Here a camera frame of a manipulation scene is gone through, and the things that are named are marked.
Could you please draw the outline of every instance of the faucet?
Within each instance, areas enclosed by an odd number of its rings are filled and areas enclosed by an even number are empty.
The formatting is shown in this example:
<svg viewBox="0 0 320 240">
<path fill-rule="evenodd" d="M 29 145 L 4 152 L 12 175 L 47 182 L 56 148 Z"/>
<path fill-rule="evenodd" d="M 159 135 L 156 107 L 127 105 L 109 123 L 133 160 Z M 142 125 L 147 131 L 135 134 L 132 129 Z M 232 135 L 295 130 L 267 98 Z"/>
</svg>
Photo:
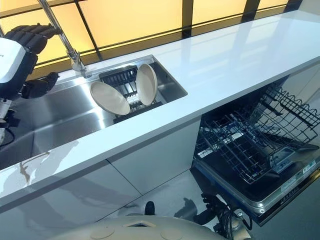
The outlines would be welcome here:
<svg viewBox="0 0 320 240">
<path fill-rule="evenodd" d="M 56 19 L 56 16 L 52 12 L 47 0 L 38 0 L 38 2 L 41 5 L 41 7 L 44 10 L 44 12 L 47 15 L 47 17 L 49 18 L 49 20 L 50 20 L 51 24 L 53 25 L 53 27 L 55 29 L 60 30 L 59 37 L 60 37 L 63 45 L 65 46 L 67 55 L 71 59 L 72 69 L 75 70 L 76 72 L 80 72 L 81 75 L 83 77 L 85 77 L 85 78 L 89 77 L 89 76 L 86 76 L 86 74 L 85 74 L 86 73 L 86 67 L 85 67 L 85 65 L 83 64 L 83 62 L 82 62 L 82 60 L 80 58 L 80 53 L 77 52 L 71 46 L 67 36 L 65 35 L 65 33 L 62 30 L 58 20 Z"/>
</svg>

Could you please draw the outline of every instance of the black dish rack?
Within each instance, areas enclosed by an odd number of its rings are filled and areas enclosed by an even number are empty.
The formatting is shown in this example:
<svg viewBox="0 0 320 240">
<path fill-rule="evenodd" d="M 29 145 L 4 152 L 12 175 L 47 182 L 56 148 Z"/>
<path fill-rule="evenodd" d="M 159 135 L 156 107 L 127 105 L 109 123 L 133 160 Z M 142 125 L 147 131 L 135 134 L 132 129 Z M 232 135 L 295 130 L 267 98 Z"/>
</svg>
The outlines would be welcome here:
<svg viewBox="0 0 320 240">
<path fill-rule="evenodd" d="M 130 105 L 130 113 L 127 115 L 115 115 L 114 124 L 163 105 L 161 101 L 156 101 L 155 99 L 151 105 L 145 106 L 139 100 L 136 85 L 137 72 L 137 66 L 129 65 L 99 74 L 100 80 L 115 88 L 127 99 Z"/>
<path fill-rule="evenodd" d="M 308 144 L 318 136 L 316 109 L 270 86 L 258 102 L 201 123 L 196 157 L 217 152 L 248 184 L 266 174 L 277 175 L 290 166 L 285 158 L 301 149 L 317 149 Z"/>
</svg>

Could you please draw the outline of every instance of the white countertop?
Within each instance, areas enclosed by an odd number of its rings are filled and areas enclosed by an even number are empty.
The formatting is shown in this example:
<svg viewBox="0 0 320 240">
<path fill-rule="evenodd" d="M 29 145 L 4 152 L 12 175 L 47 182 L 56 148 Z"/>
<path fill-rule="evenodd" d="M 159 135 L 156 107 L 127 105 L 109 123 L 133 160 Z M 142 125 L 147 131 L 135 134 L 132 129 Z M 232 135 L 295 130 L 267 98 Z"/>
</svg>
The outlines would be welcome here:
<svg viewBox="0 0 320 240">
<path fill-rule="evenodd" d="M 188 95 L 25 160 L 24 171 L 21 163 L 1 170 L 0 208 L 319 61 L 320 16 L 292 11 L 87 68 L 90 71 L 147 55 L 154 55 Z M 72 75 L 72 70 L 60 74 L 62 79 Z M 49 161 L 57 161 L 58 168 L 50 169 Z"/>
</svg>

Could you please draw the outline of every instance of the open dishwasher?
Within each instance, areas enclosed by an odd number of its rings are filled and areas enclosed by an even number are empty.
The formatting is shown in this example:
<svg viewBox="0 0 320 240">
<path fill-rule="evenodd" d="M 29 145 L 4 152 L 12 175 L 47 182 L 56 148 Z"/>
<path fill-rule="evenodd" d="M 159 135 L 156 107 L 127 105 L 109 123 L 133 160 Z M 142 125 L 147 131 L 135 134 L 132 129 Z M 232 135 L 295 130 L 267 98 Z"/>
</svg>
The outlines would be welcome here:
<svg viewBox="0 0 320 240">
<path fill-rule="evenodd" d="M 202 116 L 193 167 L 260 226 L 320 176 L 320 114 L 284 77 Z"/>
</svg>

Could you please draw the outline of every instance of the stainless steel sink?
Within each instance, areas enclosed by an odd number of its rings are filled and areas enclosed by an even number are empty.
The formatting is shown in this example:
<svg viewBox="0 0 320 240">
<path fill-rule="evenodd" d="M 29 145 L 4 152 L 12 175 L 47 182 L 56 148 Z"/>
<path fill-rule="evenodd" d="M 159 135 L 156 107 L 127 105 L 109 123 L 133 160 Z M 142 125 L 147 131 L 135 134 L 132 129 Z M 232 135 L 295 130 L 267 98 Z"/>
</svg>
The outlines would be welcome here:
<svg viewBox="0 0 320 240">
<path fill-rule="evenodd" d="M 97 106 L 90 94 L 90 84 L 100 81 L 100 73 L 142 64 L 150 64 L 156 73 L 156 101 L 164 105 L 187 95 L 152 55 L 88 72 L 91 77 L 87 79 L 58 81 L 43 97 L 19 99 L 12 104 L 15 117 L 21 122 L 18 128 L 12 128 L 16 140 L 0 149 L 0 169 L 113 125 L 117 116 Z"/>
</svg>

